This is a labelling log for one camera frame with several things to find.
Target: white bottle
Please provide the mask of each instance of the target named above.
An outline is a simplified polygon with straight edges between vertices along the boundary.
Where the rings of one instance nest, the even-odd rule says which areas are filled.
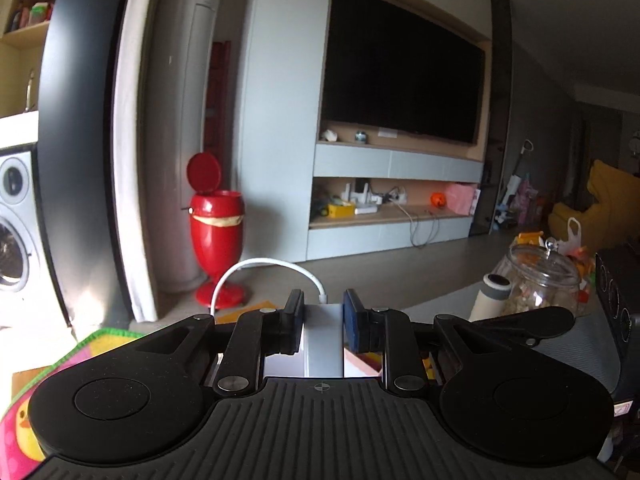
[[[485,274],[469,321],[498,317],[511,294],[511,282],[500,274]]]

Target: washing machine door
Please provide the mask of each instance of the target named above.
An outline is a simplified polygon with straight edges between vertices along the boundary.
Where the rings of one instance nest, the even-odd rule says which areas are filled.
[[[29,281],[29,253],[18,229],[0,216],[0,292],[18,292]]]

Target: black tv screen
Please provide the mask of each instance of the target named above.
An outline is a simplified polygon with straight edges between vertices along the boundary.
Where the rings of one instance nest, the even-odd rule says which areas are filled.
[[[322,118],[474,142],[484,52],[383,0],[332,0]]]

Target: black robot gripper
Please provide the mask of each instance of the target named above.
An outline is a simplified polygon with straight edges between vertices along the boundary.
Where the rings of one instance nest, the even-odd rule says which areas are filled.
[[[382,376],[264,378],[266,356],[298,351],[304,311],[294,290],[235,324],[196,315],[51,376],[30,401],[47,455],[32,478],[610,478],[594,460],[608,392],[531,348],[569,311],[419,324],[348,290],[348,347],[380,352]]]

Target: charging cable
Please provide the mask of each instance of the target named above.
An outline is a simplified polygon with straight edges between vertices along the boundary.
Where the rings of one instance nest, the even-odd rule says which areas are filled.
[[[431,243],[431,241],[438,235],[438,231],[440,230],[440,219],[437,216],[435,216],[433,213],[427,210],[427,213],[429,213],[430,217],[433,218],[431,222],[431,229],[429,231],[429,236],[427,237],[427,240],[425,241],[425,243],[417,244],[415,243],[414,238],[416,233],[418,232],[418,228],[420,227],[420,217],[416,215],[414,220],[414,217],[412,217],[408,213],[408,211],[404,207],[402,207],[402,205],[400,205],[398,200],[394,200],[394,199],[390,199],[390,200],[392,204],[394,204],[400,211],[402,211],[409,218],[409,240],[411,242],[411,245],[417,249],[422,249],[427,245],[429,245],[429,243]]]
[[[242,262],[236,263],[227,272],[225,272],[222,275],[222,278],[220,278],[220,280],[218,281],[218,284],[216,285],[216,288],[213,291],[213,297],[211,298],[210,313],[212,316],[216,313],[216,301],[218,300],[218,294],[220,293],[220,290],[222,290],[222,286],[225,284],[228,277],[231,276],[234,272],[236,272],[236,270],[252,264],[278,265],[281,267],[287,267],[287,269],[296,270],[300,274],[304,274],[312,282],[314,282],[314,285],[318,288],[318,294],[320,295],[319,304],[326,304],[327,298],[326,298],[326,292],[324,291],[324,286],[322,286],[322,283],[320,283],[320,280],[318,280],[308,270],[303,269],[302,267],[297,266],[296,264],[290,264],[289,262],[284,262],[282,260],[275,260],[274,258],[249,258],[248,260],[244,260]]]

